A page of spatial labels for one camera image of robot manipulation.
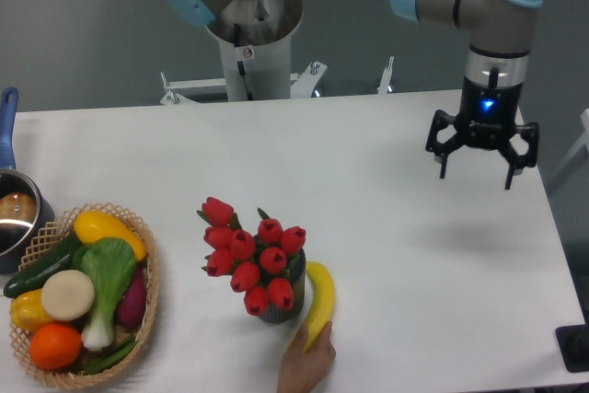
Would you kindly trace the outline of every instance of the table surface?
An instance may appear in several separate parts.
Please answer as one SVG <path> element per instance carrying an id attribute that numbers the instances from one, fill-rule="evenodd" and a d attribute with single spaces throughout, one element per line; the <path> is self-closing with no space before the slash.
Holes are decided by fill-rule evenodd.
<path id="1" fill-rule="evenodd" d="M 583 315 L 537 169 L 503 190 L 496 152 L 463 148 L 446 179 L 424 150 L 458 91 L 19 113 L 17 170 L 61 213 L 115 202 L 160 251 L 156 328 L 126 373 L 97 391 L 273 391 L 304 310 L 280 326 L 250 317 L 195 213 L 207 196 L 255 230 L 261 207 L 307 230 L 309 259 L 337 288 L 338 357 L 320 392 L 449 392 L 571 384 L 554 330 Z M 0 277 L 0 283 L 7 280 Z M 9 345 L 3 383 L 38 391 Z"/>

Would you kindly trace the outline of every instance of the blue handle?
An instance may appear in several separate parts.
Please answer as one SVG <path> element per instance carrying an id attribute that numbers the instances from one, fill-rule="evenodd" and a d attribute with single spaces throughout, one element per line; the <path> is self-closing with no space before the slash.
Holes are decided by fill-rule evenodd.
<path id="1" fill-rule="evenodd" d="M 15 116 L 17 115 L 18 90 L 8 87 L 2 93 L 0 103 L 0 168 L 15 169 L 15 153 L 12 149 L 12 132 L 15 129 Z"/>
<path id="2" fill-rule="evenodd" d="M 167 0 L 176 12 L 195 27 L 206 27 L 214 14 L 202 0 Z"/>

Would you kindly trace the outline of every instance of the banana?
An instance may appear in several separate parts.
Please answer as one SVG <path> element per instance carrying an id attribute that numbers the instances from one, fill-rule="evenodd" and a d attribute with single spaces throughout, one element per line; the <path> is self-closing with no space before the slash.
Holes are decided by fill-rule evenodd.
<path id="1" fill-rule="evenodd" d="M 335 284 L 328 269 L 320 262 L 307 261 L 306 274 L 313 284 L 315 295 L 305 318 L 305 324 L 309 329 L 305 352 L 331 319 L 335 307 Z"/>

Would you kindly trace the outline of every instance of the saucepan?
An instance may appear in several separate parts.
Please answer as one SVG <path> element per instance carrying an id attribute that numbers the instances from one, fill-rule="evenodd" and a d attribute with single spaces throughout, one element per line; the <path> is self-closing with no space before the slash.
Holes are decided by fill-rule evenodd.
<path id="1" fill-rule="evenodd" d="M 18 91 L 9 87 L 0 103 L 0 273 L 16 272 L 30 241 L 54 219 L 34 181 L 16 171 L 12 132 L 17 103 Z"/>

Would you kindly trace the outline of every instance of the hand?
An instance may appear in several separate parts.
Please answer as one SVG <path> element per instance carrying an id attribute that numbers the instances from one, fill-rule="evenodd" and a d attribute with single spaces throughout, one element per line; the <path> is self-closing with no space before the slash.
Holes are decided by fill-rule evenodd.
<path id="1" fill-rule="evenodd" d="M 303 353 L 309 330 L 304 324 L 284 353 L 280 365 L 277 393 L 310 393 L 328 375 L 335 349 L 331 343 L 331 321 L 328 322 L 316 343 Z"/>

